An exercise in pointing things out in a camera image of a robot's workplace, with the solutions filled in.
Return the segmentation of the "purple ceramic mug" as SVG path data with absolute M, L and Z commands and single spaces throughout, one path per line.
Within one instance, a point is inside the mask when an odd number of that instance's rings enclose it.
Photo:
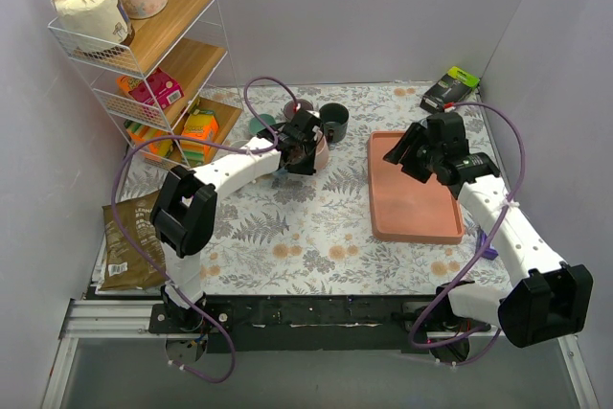
M 298 99 L 296 102 L 289 101 L 283 109 L 285 119 L 290 121 L 299 109 L 305 109 L 307 111 L 312 110 L 313 104 L 304 99 Z

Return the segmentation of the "dark grey mug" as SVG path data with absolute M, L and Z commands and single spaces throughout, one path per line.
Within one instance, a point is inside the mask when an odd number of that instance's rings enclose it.
M 327 142 L 335 144 L 343 141 L 347 134 L 350 118 L 348 108 L 343 104 L 330 102 L 322 105 L 319 113 Z

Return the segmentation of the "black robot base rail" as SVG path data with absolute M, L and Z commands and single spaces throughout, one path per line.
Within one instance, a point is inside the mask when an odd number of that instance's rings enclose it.
M 152 307 L 148 331 L 185 338 L 203 335 L 210 353 L 228 350 L 229 333 L 239 352 L 413 352 L 410 327 L 432 295 L 208 295 L 197 312 L 182 313 L 167 295 Z

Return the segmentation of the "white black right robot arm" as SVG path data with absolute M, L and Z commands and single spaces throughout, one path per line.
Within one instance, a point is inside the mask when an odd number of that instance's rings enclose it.
M 439 113 L 411 124 L 383 159 L 421 183 L 436 178 L 447 187 L 484 230 L 511 281 L 511 291 L 504 293 L 458 274 L 438 289 L 416 328 L 434 319 L 452 330 L 469 319 L 498 328 L 518 348 L 583 330 L 591 273 L 569 264 L 541 238 L 493 160 L 470 151 L 459 114 Z

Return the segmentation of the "green ceramic mug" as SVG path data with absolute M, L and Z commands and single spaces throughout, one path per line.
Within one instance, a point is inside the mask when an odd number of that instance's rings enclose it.
M 260 131 L 265 129 L 265 125 L 274 125 L 276 123 L 275 118 L 270 114 L 260 114 L 260 116 L 253 117 L 248 123 L 248 131 L 252 136 L 256 136 Z

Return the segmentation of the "peach pink mug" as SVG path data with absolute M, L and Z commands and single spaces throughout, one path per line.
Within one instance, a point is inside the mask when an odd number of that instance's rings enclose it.
M 329 146 L 326 137 L 319 133 L 315 149 L 314 168 L 317 173 L 323 170 L 329 161 Z

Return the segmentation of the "blue white gradient mug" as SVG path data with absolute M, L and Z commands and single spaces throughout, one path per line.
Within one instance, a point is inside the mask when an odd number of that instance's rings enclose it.
M 242 149 L 249 143 L 248 140 L 237 140 L 230 145 L 231 148 Z

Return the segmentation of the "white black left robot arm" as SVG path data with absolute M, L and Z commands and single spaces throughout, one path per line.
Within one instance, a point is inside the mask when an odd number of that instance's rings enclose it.
M 322 126 L 318 113 L 300 109 L 290 121 L 261 130 L 219 160 L 192 170 L 178 166 L 167 174 L 150 221 L 170 277 L 162 289 L 165 315 L 180 330 L 192 332 L 203 323 L 200 252 L 214 234 L 218 202 L 277 170 L 314 174 Z

